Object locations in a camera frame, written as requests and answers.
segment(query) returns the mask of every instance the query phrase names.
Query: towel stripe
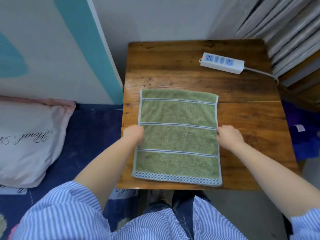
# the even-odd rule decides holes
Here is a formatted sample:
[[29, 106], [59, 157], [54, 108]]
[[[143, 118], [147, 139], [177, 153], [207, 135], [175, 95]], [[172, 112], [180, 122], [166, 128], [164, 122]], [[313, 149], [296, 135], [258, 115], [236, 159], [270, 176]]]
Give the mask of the towel stripe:
[[180, 102], [189, 102], [189, 103], [201, 103], [201, 104], [211, 104], [216, 105], [216, 103], [196, 101], [196, 100], [186, 100], [186, 99], [175, 99], [175, 98], [142, 98], [142, 100], [150, 100], [150, 101], [180, 101]]
[[197, 152], [182, 152], [182, 151], [170, 151], [170, 150], [157, 150], [157, 149], [142, 149], [138, 148], [138, 151], [145, 151], [145, 152], [157, 152], [157, 153], [175, 153], [175, 154], [184, 154], [184, 155], [198, 155], [203, 157], [217, 157], [217, 155], [212, 154], [203, 154]]
[[184, 126], [184, 127], [191, 127], [191, 128], [202, 128], [208, 130], [216, 130], [217, 128], [209, 127], [209, 126], [202, 126], [202, 125], [191, 125], [191, 124], [176, 124], [176, 123], [157, 123], [157, 122], [140, 122], [140, 125], [176, 125], [176, 126]]

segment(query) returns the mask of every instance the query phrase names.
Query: floor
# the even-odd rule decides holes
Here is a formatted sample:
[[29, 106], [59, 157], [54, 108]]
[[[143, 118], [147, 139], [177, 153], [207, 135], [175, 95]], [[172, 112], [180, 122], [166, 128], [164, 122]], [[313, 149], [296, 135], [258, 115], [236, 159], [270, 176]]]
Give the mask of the floor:
[[[147, 191], [141, 192], [138, 212], [142, 214], [147, 203]], [[205, 191], [212, 202], [249, 240], [287, 240], [281, 212], [262, 191], [235, 191], [214, 189]], [[168, 199], [173, 191], [167, 190]]]

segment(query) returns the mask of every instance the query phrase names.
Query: clothing label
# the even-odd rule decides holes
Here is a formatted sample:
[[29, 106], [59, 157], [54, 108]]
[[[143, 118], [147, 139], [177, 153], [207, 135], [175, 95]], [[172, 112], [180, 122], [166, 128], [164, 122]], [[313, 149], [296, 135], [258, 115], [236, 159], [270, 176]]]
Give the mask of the clothing label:
[[27, 188], [14, 188], [0, 184], [0, 195], [25, 195]]
[[304, 128], [304, 126], [301, 125], [301, 124], [295, 124], [294, 126], [297, 127], [298, 132], [306, 131], [306, 129]]

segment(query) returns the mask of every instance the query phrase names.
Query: green towel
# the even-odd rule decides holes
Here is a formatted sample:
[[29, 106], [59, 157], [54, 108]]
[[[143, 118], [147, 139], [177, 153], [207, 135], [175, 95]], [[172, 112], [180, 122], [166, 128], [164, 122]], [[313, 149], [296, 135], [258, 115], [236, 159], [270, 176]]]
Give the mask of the green towel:
[[132, 176], [222, 185], [217, 102], [217, 95], [206, 92], [141, 90], [138, 124], [145, 142], [135, 150]]

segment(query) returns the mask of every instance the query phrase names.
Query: white pillowcase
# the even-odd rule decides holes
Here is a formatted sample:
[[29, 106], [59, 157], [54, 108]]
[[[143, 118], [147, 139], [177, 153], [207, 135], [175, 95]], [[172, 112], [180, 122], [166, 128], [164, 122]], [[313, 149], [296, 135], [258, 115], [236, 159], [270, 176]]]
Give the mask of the white pillowcase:
[[0, 98], [0, 184], [40, 184], [61, 153], [74, 109], [67, 100]]

